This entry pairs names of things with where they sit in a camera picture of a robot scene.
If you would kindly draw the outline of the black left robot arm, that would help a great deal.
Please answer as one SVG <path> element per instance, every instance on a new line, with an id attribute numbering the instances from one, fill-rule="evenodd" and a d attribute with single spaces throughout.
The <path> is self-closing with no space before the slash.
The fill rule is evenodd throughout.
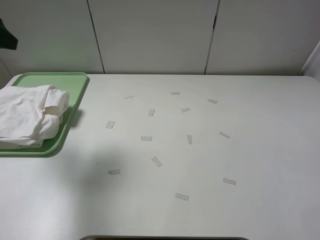
<path id="1" fill-rule="evenodd" d="M 0 19 L 0 49 L 16 50 L 18 39 L 11 34 Z"/>

